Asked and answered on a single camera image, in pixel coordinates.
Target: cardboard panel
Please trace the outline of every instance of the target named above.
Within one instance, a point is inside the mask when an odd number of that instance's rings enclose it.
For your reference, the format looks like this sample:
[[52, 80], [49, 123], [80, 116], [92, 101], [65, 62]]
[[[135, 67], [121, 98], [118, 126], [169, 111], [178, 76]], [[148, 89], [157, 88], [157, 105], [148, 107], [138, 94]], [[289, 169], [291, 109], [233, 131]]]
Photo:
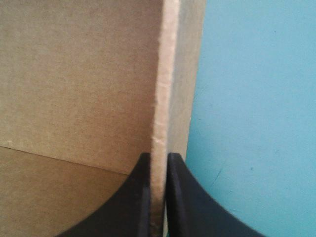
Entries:
[[0, 236], [51, 237], [103, 204], [126, 175], [0, 148]]
[[0, 146], [129, 173], [151, 149], [161, 2], [0, 1]]
[[166, 157], [185, 157], [197, 73], [204, 0], [165, 0], [160, 33], [151, 185], [152, 234], [163, 222]]

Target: black plastic piece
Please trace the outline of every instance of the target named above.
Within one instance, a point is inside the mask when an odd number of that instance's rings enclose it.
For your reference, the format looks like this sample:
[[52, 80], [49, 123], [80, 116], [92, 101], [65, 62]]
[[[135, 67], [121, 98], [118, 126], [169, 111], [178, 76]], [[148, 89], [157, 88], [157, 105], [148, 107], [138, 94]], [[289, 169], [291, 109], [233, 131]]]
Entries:
[[149, 160], [144, 153], [120, 189], [89, 217], [57, 237], [149, 237]]
[[179, 154], [169, 154], [166, 203], [170, 237], [262, 237], [201, 187]]

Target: light blue wall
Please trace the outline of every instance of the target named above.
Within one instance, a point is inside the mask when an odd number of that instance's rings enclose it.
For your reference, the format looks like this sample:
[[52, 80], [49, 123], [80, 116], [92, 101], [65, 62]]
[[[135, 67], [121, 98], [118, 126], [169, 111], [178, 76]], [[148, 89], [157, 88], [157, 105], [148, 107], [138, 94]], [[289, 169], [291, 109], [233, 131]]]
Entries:
[[187, 164], [267, 236], [316, 236], [315, 0], [208, 1]]

